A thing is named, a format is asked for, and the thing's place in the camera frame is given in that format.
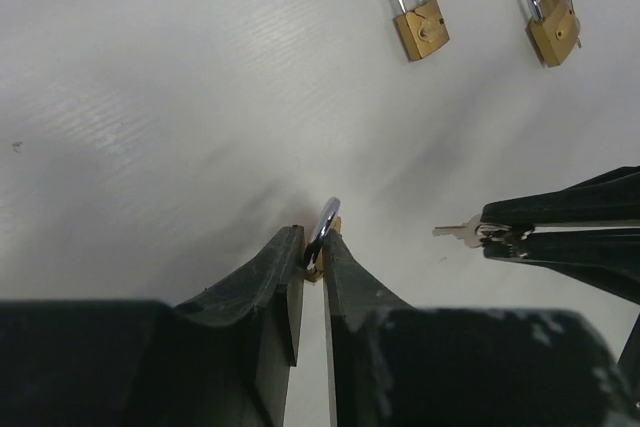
long shackle padlock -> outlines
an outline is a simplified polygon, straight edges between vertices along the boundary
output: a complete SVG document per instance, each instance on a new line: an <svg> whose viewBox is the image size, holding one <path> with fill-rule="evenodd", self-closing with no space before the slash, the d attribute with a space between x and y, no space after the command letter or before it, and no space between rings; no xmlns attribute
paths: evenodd
<svg viewBox="0 0 640 427"><path fill-rule="evenodd" d="M421 0L412 10L407 10L404 0L398 4L402 14L393 20L411 61L424 59L449 42L437 0Z"/></svg>
<svg viewBox="0 0 640 427"><path fill-rule="evenodd" d="M549 67L562 64L580 43L580 21L573 0L527 0L531 11L529 30Z"/></svg>

brass padlock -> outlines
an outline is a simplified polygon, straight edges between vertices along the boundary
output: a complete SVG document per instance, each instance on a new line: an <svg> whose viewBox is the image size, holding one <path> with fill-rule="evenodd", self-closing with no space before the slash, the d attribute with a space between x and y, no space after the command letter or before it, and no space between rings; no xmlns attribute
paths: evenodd
<svg viewBox="0 0 640 427"><path fill-rule="evenodd" d="M549 67L562 64L580 42L580 21L573 0L527 0L531 10L529 31Z"/></svg>
<svg viewBox="0 0 640 427"><path fill-rule="evenodd" d="M393 21L411 61L424 59L449 42L437 0L422 0L413 10L407 10L404 0L398 3L402 14Z"/></svg>

open padlock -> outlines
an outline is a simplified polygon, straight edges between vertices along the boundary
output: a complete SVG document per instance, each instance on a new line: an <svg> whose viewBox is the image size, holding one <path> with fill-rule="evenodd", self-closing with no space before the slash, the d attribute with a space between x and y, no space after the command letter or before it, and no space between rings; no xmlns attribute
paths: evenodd
<svg viewBox="0 0 640 427"><path fill-rule="evenodd" d="M404 0L398 0L398 3L402 14L394 22L410 60L424 59L449 42L449 32L437 0L421 0L413 10L407 10Z"/></svg>
<svg viewBox="0 0 640 427"><path fill-rule="evenodd" d="M580 21L573 0L527 0L531 10L529 30L549 67L562 64L580 43Z"/></svg>

silver key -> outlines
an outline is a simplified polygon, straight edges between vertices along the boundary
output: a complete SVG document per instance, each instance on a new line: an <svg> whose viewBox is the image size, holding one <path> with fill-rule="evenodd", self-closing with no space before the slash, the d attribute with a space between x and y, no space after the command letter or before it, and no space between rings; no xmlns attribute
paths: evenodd
<svg viewBox="0 0 640 427"><path fill-rule="evenodd" d="M433 229L433 236L455 235L456 239L464 241L467 247L477 249L478 247L482 247L481 236L478 234L478 227L482 225L481 219L482 214L479 214L463 225L436 227Z"/></svg>

padlock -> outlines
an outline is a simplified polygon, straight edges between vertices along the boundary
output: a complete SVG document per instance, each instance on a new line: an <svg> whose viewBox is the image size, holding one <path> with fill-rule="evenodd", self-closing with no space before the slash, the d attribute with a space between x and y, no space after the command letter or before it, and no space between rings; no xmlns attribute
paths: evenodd
<svg viewBox="0 0 640 427"><path fill-rule="evenodd" d="M407 10L404 0L398 3L402 14L393 21L411 61L424 59L449 42L437 0L422 0L413 10Z"/></svg>
<svg viewBox="0 0 640 427"><path fill-rule="evenodd" d="M529 31L549 67L562 64L580 43L580 21L573 0L527 0L531 10Z"/></svg>

